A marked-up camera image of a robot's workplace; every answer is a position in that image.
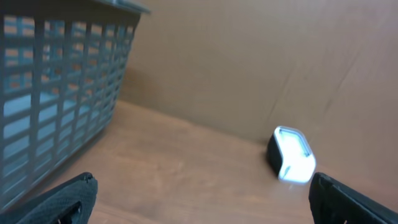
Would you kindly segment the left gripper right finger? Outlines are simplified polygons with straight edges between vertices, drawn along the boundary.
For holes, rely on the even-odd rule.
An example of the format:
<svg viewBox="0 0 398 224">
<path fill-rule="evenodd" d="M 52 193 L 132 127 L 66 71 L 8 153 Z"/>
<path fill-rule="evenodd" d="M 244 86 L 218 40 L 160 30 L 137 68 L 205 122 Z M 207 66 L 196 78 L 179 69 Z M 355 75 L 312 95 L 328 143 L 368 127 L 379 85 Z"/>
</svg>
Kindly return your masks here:
<svg viewBox="0 0 398 224">
<path fill-rule="evenodd" d="M 308 195 L 315 224 L 395 224 L 397 213 L 322 172 L 313 175 Z"/>
</svg>

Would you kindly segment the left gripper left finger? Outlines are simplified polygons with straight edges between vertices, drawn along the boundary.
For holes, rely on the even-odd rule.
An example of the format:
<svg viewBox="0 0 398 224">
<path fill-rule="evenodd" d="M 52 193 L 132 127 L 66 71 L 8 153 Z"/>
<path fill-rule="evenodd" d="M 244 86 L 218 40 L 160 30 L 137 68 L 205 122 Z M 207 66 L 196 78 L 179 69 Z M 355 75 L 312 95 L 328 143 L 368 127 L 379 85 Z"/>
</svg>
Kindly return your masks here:
<svg viewBox="0 0 398 224">
<path fill-rule="evenodd" d="M 98 181 L 92 173 L 74 178 L 1 213 L 1 224 L 88 223 L 96 203 Z"/>
</svg>

